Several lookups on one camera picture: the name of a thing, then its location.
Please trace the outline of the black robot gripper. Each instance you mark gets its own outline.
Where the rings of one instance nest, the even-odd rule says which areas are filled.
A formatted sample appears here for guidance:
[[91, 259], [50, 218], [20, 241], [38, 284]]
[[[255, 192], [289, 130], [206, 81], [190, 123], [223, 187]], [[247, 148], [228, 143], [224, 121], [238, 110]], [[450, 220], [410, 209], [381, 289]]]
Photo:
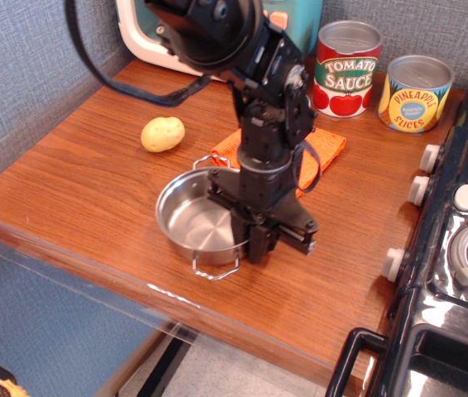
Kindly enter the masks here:
[[318, 223], [296, 196], [301, 165], [294, 159], [276, 173], [246, 168], [235, 175], [225, 170], [208, 173], [208, 197], [230, 211], [234, 242], [249, 242], [251, 264], [260, 264], [279, 240], [305, 255], [313, 252]]

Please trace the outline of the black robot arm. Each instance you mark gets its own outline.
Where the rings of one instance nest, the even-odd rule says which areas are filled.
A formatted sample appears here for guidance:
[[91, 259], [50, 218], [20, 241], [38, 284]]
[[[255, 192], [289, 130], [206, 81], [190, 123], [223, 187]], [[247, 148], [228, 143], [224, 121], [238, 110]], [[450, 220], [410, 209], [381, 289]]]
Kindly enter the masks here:
[[211, 200], [228, 208], [235, 243], [260, 263], [279, 239], [303, 252], [318, 224], [296, 192], [315, 112], [303, 55], [258, 1], [149, 1], [169, 53], [226, 82], [241, 129], [238, 171], [213, 170]]

